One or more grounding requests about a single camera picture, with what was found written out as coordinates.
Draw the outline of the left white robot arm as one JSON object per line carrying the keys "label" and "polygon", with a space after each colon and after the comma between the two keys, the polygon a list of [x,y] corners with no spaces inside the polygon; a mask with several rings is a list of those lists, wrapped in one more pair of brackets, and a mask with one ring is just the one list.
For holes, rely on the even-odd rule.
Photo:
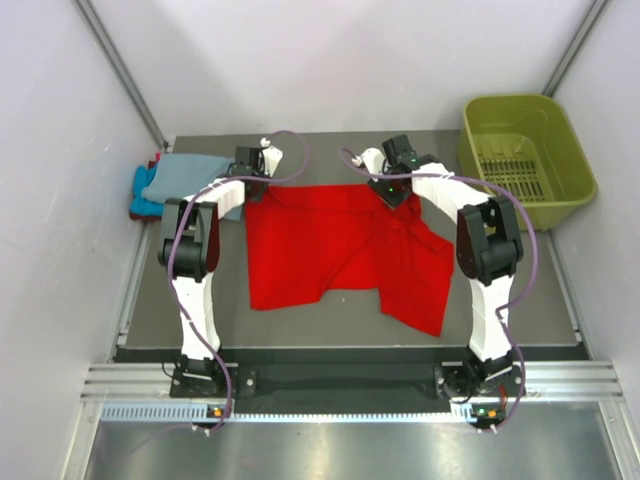
{"label": "left white robot arm", "polygon": [[258,147],[239,146],[222,173],[164,203],[159,263],[177,301],[183,341],[172,374],[173,398],[222,397],[229,375],[217,356],[212,281],[220,259],[220,221],[266,190],[283,152],[263,138]]}

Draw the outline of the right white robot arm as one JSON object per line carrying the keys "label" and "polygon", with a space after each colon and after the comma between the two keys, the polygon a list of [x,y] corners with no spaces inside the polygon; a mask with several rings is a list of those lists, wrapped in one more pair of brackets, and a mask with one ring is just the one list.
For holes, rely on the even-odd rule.
{"label": "right white robot arm", "polygon": [[456,261],[471,288],[470,358],[443,375],[442,390],[451,399],[492,394],[513,368],[502,308],[523,257],[513,202],[475,189],[432,155],[418,155],[406,135],[365,150],[353,164],[371,175],[368,185],[388,206],[415,194],[455,223]]}

